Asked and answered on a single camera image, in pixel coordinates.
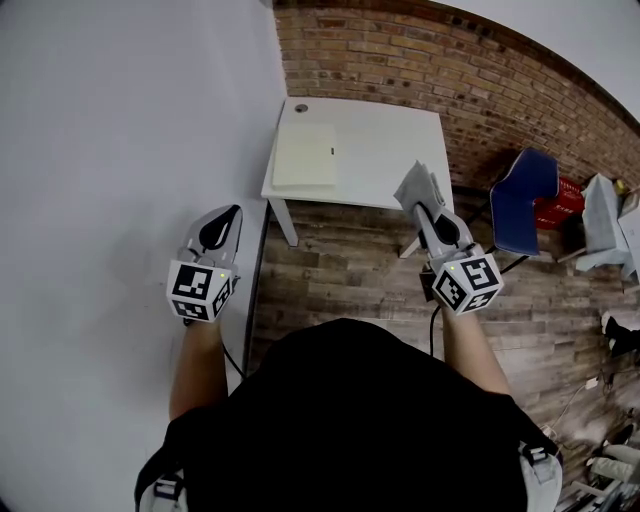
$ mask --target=floor plank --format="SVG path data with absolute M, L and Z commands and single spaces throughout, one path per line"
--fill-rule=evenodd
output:
M 456 196 L 456 212 L 469 215 L 481 199 Z M 400 260 L 398 250 L 415 232 L 402 212 L 290 202 L 300 237 L 287 245 L 270 219 L 259 276 L 249 353 L 254 371 L 273 341 L 289 332 L 336 318 L 375 323 L 428 351 L 433 302 L 424 300 L 418 273 L 422 251 Z M 472 231 L 492 244 L 490 219 Z M 563 442 L 565 486 L 584 479 L 584 461 L 607 433 L 640 410 L 638 373 L 631 355 L 611 361 L 600 333 L 600 314 L 611 310 L 640 328 L 637 295 L 624 295 L 616 267 L 577 272 L 574 262 L 557 264 L 570 252 L 560 233 L 540 231 L 541 256 L 505 275 L 492 307 L 479 312 L 485 333 L 514 390 L 514 398 L 539 425 L 552 424 L 587 379 L 618 373 L 612 390 L 601 384 L 576 395 L 555 430 Z M 497 252 L 500 268 L 516 259 Z M 435 324 L 435 356 L 442 358 L 442 320 Z

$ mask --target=person's right arm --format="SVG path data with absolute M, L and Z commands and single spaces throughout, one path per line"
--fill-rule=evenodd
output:
M 442 314 L 445 363 L 485 391 L 510 395 L 507 377 L 475 313 L 456 316 L 443 306 Z

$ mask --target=white cable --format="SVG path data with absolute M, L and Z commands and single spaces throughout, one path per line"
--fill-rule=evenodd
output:
M 567 410 L 569 409 L 569 406 L 571 405 L 571 402 L 573 402 L 574 398 L 576 396 L 578 396 L 578 393 L 580 393 L 580 391 L 582 391 L 584 389 L 586 384 L 583 384 L 582 386 L 580 386 L 578 388 L 578 390 L 573 394 L 573 396 L 571 397 L 571 400 L 569 400 L 569 402 L 567 403 L 567 405 L 564 408 L 564 411 L 562 411 L 562 414 L 560 416 L 558 416 L 558 419 L 556 421 L 553 422 L 553 424 L 551 425 L 551 427 L 549 427 L 551 430 L 553 430 L 553 427 L 555 427 L 558 422 L 562 419 L 562 417 L 565 415 L 565 413 L 567 412 Z

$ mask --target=chair backrest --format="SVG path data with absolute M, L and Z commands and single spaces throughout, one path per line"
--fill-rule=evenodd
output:
M 523 200 L 552 198 L 558 195 L 558 163 L 552 156 L 534 148 L 526 148 L 513 162 L 502 181 L 491 189 Z

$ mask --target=table top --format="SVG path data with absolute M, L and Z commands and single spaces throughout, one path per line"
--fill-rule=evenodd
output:
M 301 104 L 308 107 L 304 113 L 295 110 Z M 285 101 L 282 123 L 328 123 L 335 127 L 337 184 L 274 188 L 274 142 L 262 197 L 400 210 L 393 194 L 419 160 L 436 175 L 442 196 L 453 211 L 449 164 L 438 114 L 365 101 L 295 97 Z

